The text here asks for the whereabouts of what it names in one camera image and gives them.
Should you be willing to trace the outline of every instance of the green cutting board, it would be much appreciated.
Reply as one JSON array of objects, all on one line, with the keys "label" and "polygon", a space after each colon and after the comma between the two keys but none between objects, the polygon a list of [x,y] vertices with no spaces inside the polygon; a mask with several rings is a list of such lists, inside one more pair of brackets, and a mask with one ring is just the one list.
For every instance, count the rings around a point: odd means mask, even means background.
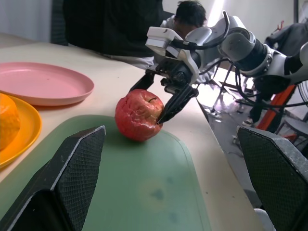
[{"label": "green cutting board", "polygon": [[191,156],[161,131],[139,143],[122,136],[112,117],[71,118],[49,134],[0,184],[0,218],[63,140],[105,125],[102,161],[83,231],[210,231]]}]

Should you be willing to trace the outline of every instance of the apple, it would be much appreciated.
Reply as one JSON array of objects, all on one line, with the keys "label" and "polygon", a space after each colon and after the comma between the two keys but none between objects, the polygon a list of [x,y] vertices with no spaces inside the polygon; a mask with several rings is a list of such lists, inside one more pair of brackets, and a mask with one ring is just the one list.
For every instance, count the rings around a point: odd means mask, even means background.
[{"label": "apple", "polygon": [[120,132],[135,141],[146,141],[162,128],[157,119],[164,109],[154,94],[135,89],[120,99],[115,108],[115,123]]}]

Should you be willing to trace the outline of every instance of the table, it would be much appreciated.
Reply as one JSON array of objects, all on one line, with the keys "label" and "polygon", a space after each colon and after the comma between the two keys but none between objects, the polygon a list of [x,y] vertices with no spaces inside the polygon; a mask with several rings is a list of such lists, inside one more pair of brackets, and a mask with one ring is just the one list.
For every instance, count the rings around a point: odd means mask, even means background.
[{"label": "table", "polygon": [[[73,106],[37,107],[43,127],[38,140],[12,164],[0,172],[0,183],[59,124],[77,115],[113,116],[117,101],[127,94],[144,71],[129,64],[109,60],[91,51],[47,43],[31,43],[0,49],[0,63],[41,62],[81,72],[95,83],[94,92]],[[166,103],[171,97],[160,85],[160,77],[149,89]],[[189,149],[213,231],[261,231],[261,224],[237,181],[196,99],[164,130],[181,139]]]}]

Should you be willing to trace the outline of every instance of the orange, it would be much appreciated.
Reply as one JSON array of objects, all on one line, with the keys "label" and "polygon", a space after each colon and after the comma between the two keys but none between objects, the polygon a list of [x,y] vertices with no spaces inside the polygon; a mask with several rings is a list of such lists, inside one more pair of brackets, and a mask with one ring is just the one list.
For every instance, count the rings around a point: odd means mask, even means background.
[{"label": "orange", "polygon": [[20,129],[20,119],[14,101],[0,93],[0,150],[8,146]]}]

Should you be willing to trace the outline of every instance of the pink plate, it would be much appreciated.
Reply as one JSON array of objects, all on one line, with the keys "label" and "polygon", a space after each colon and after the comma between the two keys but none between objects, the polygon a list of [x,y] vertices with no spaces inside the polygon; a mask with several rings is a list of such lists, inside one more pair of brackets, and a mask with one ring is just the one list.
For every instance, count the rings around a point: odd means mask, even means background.
[{"label": "pink plate", "polygon": [[0,92],[39,106],[60,106],[87,98],[94,83],[85,75],[39,63],[0,64]]}]

